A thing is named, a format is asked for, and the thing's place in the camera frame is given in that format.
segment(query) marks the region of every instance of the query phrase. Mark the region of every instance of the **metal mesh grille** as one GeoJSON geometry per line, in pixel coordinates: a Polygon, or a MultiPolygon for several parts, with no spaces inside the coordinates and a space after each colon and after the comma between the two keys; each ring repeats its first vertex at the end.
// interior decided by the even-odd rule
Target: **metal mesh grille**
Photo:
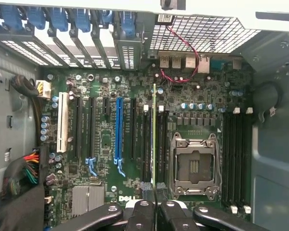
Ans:
{"type": "Polygon", "coordinates": [[[27,47],[29,47],[30,49],[32,49],[33,51],[35,51],[37,54],[39,54],[40,56],[42,56],[44,59],[48,60],[49,62],[51,62],[53,65],[55,66],[62,66],[61,63],[59,63],[58,61],[56,61],[50,54],[48,54],[46,51],[44,51],[41,47],[39,47],[37,44],[35,44],[34,42],[22,42],[23,44],[25,44],[27,47]]]}
{"type": "Polygon", "coordinates": [[[39,59],[37,56],[33,55],[32,53],[28,52],[26,49],[22,48],[18,44],[14,43],[13,41],[2,41],[5,45],[9,46],[13,50],[19,52],[20,54],[24,55],[25,57],[31,59],[32,61],[36,62],[39,65],[45,65],[47,66],[48,64],[39,59]]]}
{"type": "MultiPolygon", "coordinates": [[[[172,29],[187,40],[198,52],[230,53],[259,30],[245,29],[234,17],[176,16],[172,29]]],[[[152,50],[192,51],[165,26],[154,27],[152,50]]]]}
{"type": "Polygon", "coordinates": [[[126,69],[134,69],[134,47],[122,47],[126,69]]]}

